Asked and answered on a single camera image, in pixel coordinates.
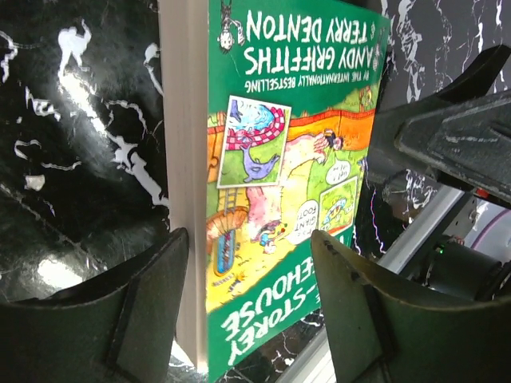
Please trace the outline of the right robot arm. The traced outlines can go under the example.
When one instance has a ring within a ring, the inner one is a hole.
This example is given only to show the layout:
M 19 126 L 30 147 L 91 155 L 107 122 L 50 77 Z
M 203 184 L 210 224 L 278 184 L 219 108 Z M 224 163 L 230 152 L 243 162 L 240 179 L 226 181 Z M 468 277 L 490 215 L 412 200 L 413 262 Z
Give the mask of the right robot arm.
M 510 211 L 510 93 L 489 91 L 509 56 L 507 45 L 485 49 L 444 89 L 378 113 L 370 142 L 370 166 L 389 172 L 388 195 L 401 174 L 439 185 L 379 265 L 471 301 L 510 289 L 509 262 L 462 242 L 479 200 Z

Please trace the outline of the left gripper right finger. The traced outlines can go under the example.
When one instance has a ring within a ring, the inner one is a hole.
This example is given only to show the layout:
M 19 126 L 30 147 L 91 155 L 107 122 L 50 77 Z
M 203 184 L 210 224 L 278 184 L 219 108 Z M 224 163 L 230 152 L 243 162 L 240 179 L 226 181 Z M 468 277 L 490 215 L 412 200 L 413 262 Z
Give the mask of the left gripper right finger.
M 337 381 L 509 381 L 509 296 L 431 290 L 325 231 L 312 233 L 311 253 Z

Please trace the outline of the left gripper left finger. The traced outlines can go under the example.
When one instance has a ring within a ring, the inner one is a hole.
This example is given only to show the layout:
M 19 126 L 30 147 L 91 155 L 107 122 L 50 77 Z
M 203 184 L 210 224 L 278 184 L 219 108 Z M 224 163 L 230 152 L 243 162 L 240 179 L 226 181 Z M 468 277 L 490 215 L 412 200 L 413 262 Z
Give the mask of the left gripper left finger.
M 188 265 L 183 227 L 48 298 L 1 305 L 3 382 L 163 382 Z

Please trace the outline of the green Storey Treehouse book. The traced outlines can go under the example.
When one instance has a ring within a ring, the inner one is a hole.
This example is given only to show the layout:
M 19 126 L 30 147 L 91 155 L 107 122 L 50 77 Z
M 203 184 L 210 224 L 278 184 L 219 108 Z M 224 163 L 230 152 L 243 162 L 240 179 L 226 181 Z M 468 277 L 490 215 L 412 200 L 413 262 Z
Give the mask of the green Storey Treehouse book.
M 390 22 L 349 1 L 159 8 L 177 337 L 214 382 L 321 306 L 311 236 L 352 240 Z

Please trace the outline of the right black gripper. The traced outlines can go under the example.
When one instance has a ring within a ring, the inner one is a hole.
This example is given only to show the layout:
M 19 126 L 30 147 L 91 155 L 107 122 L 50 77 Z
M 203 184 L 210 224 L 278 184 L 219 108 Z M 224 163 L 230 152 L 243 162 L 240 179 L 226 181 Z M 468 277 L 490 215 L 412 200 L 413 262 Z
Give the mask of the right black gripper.
M 489 93 L 510 57 L 480 52 L 444 89 L 378 112 L 368 152 L 379 179 L 409 169 L 492 203 L 510 201 L 510 92 Z

